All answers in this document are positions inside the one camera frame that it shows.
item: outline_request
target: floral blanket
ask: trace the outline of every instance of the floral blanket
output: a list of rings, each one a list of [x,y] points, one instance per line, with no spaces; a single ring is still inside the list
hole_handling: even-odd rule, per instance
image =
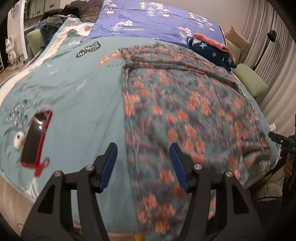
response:
[[[231,170],[242,185],[271,149],[234,76],[172,45],[120,49],[125,139],[138,220],[146,240],[173,240],[190,195],[179,186],[169,156],[177,142],[194,163]],[[209,218],[214,215],[212,195]]]

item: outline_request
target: navy blue star cloth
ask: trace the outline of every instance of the navy blue star cloth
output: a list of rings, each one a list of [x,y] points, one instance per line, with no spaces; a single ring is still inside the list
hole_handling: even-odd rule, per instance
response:
[[[231,68],[235,69],[237,67],[234,64],[227,52],[223,52],[220,49],[207,44],[204,41],[200,41],[194,37],[188,37],[186,42],[189,45],[189,49],[193,50],[195,53],[200,54],[207,60],[211,61],[217,66],[225,68],[227,71],[231,71]]]

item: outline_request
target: wooden floor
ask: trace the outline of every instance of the wooden floor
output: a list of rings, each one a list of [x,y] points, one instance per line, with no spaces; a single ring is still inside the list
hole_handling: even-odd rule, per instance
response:
[[[32,206],[27,198],[0,176],[0,212],[18,235]]]
[[[19,70],[16,69],[16,70],[12,70],[12,71],[8,71],[8,69],[5,69],[3,70],[1,73],[0,73],[0,85],[1,83],[6,80],[9,76],[17,73]]]

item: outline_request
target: white curtain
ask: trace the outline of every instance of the white curtain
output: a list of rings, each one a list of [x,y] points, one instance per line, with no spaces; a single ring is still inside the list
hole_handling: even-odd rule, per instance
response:
[[[252,68],[262,54],[267,33],[277,33],[270,42],[255,72],[268,85],[268,91],[256,98],[268,123],[275,123],[277,133],[295,134],[296,44],[285,24],[267,1],[252,0],[242,35],[252,44],[243,51],[239,62]]]

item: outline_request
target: bed sheet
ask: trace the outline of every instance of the bed sheet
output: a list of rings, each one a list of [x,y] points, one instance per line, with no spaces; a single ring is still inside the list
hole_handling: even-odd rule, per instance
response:
[[[89,36],[157,38],[186,46],[186,38],[201,33],[225,45],[219,25],[192,12],[136,0],[105,0]]]
[[[33,170],[20,165],[20,151],[16,151],[12,145],[13,137],[19,129],[0,122],[1,175],[35,201],[55,170],[60,169],[64,173],[78,171],[92,163],[96,156],[104,153],[110,142],[116,142],[119,147],[118,159],[108,188],[103,194],[98,195],[97,199],[108,231],[137,232],[137,214],[124,148],[124,109],[119,79],[124,60],[112,59],[103,66],[98,66],[98,63],[101,58],[120,47],[152,45],[155,40],[102,37],[78,44],[81,35],[77,33],[85,30],[89,32],[91,25],[85,24],[82,28],[79,27],[81,23],[78,20],[70,19],[69,22],[63,25],[42,56],[30,66],[30,70],[22,71],[0,89],[0,96],[6,93],[5,99],[0,101],[0,120],[4,120],[14,105],[24,99],[29,103],[30,118],[40,110],[53,111],[41,155],[41,161],[49,156],[50,164],[40,177],[34,178]],[[67,26],[75,26],[76,29],[65,31]],[[95,41],[101,44],[99,50],[87,53],[87,58],[76,58],[82,48]],[[240,87],[259,116],[267,134],[269,126],[258,105],[244,86]],[[28,122],[22,130],[26,133]],[[254,165],[254,173],[258,170],[267,171],[274,163],[276,145],[270,141],[270,146],[274,159]],[[77,200],[73,197],[73,216],[75,221],[79,221],[76,203]]]

